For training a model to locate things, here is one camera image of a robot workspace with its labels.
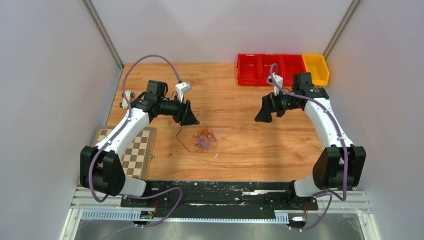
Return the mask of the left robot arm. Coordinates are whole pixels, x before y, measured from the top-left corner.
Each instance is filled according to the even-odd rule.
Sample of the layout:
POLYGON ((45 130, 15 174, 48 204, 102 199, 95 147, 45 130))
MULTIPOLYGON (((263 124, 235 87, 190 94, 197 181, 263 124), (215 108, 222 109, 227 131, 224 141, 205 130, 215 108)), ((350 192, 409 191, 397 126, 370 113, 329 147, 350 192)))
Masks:
POLYGON ((142 92, 128 106, 119 124, 95 146, 85 146, 80 152, 80 184, 92 195, 97 192, 107 196, 133 196, 140 207, 153 201, 147 182, 128 176, 122 166, 123 156, 138 134, 158 116, 171 116, 180 126, 199 125, 191 102, 184 94, 192 89, 188 82, 175 85, 176 96, 166 97, 165 82, 149 80, 142 92))

